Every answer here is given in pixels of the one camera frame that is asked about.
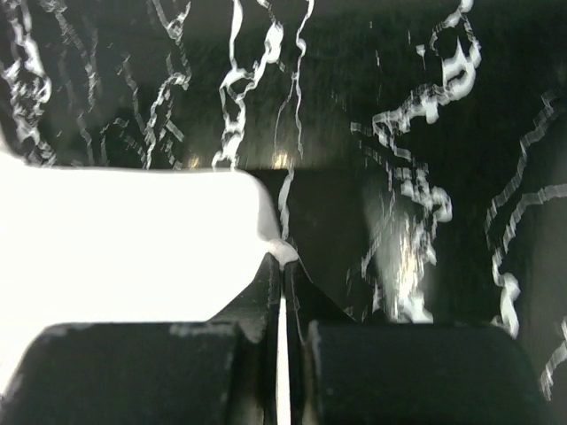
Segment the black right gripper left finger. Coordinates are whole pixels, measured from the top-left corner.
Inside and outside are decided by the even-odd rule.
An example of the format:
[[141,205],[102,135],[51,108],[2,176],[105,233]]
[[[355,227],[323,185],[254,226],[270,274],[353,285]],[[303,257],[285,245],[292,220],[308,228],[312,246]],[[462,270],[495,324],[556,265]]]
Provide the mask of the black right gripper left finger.
[[252,282],[205,322],[68,324],[27,347],[1,398],[4,424],[273,424],[281,275]]

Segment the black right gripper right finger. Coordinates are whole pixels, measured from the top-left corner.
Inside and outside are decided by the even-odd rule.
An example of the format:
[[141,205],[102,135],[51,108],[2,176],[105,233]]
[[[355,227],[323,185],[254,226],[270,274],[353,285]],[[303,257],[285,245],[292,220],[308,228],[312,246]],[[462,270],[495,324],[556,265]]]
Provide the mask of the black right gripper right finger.
[[361,325],[285,268],[294,424],[546,424],[526,355],[494,326]]

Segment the white t shirt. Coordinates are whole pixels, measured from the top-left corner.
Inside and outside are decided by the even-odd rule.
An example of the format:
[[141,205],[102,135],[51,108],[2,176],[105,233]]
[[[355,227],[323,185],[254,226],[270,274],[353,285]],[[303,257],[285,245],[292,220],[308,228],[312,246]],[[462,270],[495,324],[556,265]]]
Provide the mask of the white t shirt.
[[67,323],[206,321],[297,252],[251,175],[30,166],[1,149],[1,382]]

